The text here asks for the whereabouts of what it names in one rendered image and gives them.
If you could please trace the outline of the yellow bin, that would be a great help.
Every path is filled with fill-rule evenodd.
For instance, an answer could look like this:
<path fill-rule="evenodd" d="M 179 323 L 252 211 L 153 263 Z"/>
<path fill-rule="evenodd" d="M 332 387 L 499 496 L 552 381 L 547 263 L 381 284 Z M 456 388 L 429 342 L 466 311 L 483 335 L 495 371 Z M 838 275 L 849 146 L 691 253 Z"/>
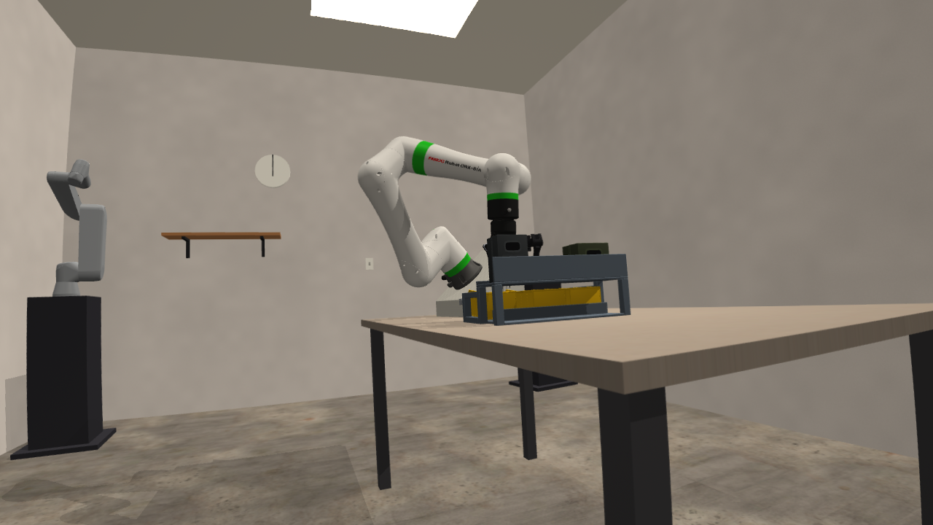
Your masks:
<path fill-rule="evenodd" d="M 566 288 L 517 290 L 518 307 L 566 305 Z"/>
<path fill-rule="evenodd" d="M 600 287 L 566 288 L 566 305 L 602 302 Z"/>
<path fill-rule="evenodd" d="M 476 291 L 477 290 L 469 290 L 469 292 L 476 292 Z M 486 301 L 487 301 L 488 320 L 493 319 L 492 292 L 486 293 Z M 506 289 L 506 292 L 503 292 L 503 303 L 504 303 L 504 309 L 517 308 L 516 290 Z M 476 316 L 477 318 L 479 318 L 479 314 L 477 313 L 477 297 L 471 298 L 471 316 Z"/>

